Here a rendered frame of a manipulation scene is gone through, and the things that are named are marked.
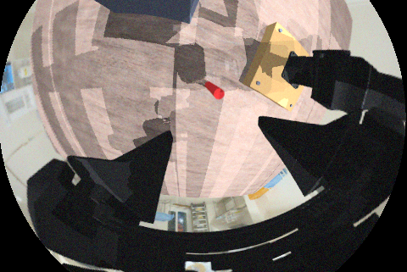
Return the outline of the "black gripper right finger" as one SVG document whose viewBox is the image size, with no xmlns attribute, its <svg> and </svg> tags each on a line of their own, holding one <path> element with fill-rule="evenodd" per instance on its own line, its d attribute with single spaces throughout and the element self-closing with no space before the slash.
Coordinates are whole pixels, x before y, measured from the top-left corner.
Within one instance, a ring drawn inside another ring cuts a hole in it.
<svg viewBox="0 0 407 272">
<path fill-rule="evenodd" d="M 357 108 L 325 125 L 259 116 L 258 126 L 307 197 L 321 187 L 319 180 L 337 156 L 345 133 L 362 115 L 363 109 Z"/>
</svg>

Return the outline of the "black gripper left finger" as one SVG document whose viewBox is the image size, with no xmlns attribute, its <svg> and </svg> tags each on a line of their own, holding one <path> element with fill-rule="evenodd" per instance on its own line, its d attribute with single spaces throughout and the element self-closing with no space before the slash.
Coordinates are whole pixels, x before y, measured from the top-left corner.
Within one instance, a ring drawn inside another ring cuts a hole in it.
<svg viewBox="0 0 407 272">
<path fill-rule="evenodd" d="M 106 187 L 140 221 L 155 224 L 172 142 L 172 133 L 166 130 L 113 160 L 74 155 L 67 157 L 68 164 L 80 178 Z"/>
</svg>

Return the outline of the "red peg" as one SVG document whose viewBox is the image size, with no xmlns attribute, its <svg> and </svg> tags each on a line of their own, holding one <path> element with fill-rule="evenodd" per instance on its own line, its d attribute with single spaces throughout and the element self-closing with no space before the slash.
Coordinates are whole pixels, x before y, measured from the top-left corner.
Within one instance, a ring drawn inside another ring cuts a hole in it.
<svg viewBox="0 0 407 272">
<path fill-rule="evenodd" d="M 205 86 L 206 86 L 206 88 L 207 88 L 208 90 L 210 90 L 211 93 L 213 93 L 213 95 L 214 95 L 217 99 L 221 99 L 221 97 L 224 96 L 223 90 L 221 90 L 220 88 L 218 88 L 218 86 L 215 86 L 213 82 L 207 81 Z"/>
</svg>

